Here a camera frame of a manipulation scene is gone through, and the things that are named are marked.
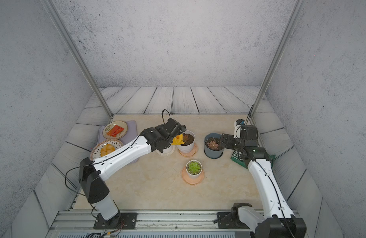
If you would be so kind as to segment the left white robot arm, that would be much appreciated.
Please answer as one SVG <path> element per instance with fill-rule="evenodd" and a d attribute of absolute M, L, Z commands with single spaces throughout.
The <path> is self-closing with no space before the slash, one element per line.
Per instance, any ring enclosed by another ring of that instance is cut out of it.
<path fill-rule="evenodd" d="M 141 156 L 154 151 L 163 152 L 172 145 L 176 136 L 185 131 L 186 126 L 169 118 L 155 128 L 143 130 L 136 139 L 106 156 L 95 160 L 85 158 L 80 162 L 78 181 L 88 203 L 98 211 L 93 226 L 95 230 L 135 228 L 137 214 L 120 212 L 110 196 L 106 180 Z"/>

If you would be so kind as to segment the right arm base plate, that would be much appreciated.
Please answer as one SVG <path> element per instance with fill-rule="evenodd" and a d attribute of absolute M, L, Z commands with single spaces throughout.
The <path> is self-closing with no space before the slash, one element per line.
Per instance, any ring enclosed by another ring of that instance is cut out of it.
<path fill-rule="evenodd" d="M 219 229 L 238 229 L 238 226 L 232 219 L 231 212 L 218 212 L 213 223 L 217 225 Z"/>

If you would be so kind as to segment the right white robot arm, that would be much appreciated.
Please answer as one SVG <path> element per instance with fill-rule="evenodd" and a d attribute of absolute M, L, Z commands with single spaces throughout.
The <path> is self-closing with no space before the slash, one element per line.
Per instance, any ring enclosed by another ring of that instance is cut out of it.
<path fill-rule="evenodd" d="M 263 206 L 263 214 L 249 204 L 236 203 L 231 209 L 231 221 L 238 227 L 247 226 L 253 238 L 303 238 L 307 227 L 297 218 L 286 202 L 272 170 L 272 159 L 258 145 L 256 126 L 246 121 L 234 123 L 234 133 L 222 134 L 221 145 L 233 149 L 251 173 Z"/>

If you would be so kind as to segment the yellow watering can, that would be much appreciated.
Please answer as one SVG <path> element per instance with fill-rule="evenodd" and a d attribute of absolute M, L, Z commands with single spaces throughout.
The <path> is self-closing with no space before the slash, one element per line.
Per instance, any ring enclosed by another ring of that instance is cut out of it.
<path fill-rule="evenodd" d="M 173 138 L 172 145 L 183 145 L 183 134 L 177 135 Z"/>

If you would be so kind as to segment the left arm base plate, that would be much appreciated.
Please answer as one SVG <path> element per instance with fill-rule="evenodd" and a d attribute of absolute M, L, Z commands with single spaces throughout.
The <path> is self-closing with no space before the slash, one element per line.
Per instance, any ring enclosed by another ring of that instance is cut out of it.
<path fill-rule="evenodd" d="M 94 230 L 134 230 L 137 213 L 118 213 L 109 220 L 105 220 L 101 213 L 97 215 Z"/>

